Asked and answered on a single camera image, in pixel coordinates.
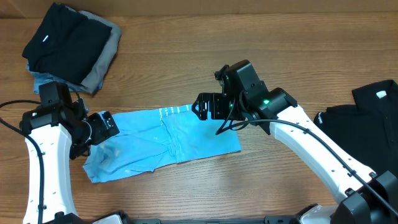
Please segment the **light blue printed t-shirt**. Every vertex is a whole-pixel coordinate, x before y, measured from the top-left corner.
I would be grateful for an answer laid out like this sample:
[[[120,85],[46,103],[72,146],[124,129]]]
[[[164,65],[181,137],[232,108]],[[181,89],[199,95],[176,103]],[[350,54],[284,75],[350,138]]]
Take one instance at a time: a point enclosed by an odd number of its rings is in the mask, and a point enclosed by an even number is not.
[[[190,105],[117,113],[113,119],[119,134],[92,146],[83,165],[92,183],[241,150],[236,132],[216,134],[223,122],[199,120]]]

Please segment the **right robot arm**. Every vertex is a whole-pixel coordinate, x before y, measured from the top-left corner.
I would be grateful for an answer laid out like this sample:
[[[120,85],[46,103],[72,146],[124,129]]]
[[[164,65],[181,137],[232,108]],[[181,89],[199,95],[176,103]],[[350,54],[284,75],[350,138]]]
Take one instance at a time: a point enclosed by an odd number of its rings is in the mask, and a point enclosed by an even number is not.
[[[264,223],[397,223],[397,178],[379,175],[346,153],[281,88],[268,90],[251,62],[215,72],[221,93],[200,93],[198,119],[223,121],[216,134],[251,124],[289,147],[325,184],[336,205],[311,204],[295,215],[266,216]]]

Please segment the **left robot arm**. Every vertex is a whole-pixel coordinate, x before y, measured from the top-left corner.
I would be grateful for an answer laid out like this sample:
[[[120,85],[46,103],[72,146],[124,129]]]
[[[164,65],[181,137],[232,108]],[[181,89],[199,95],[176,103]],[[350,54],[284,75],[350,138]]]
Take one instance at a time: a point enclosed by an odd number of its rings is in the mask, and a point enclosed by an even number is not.
[[[20,128],[29,153],[29,198],[24,223],[83,223],[72,197],[70,161],[90,155],[90,147],[117,135],[106,111],[87,115],[82,98],[50,82],[39,87],[36,109],[23,114]]]

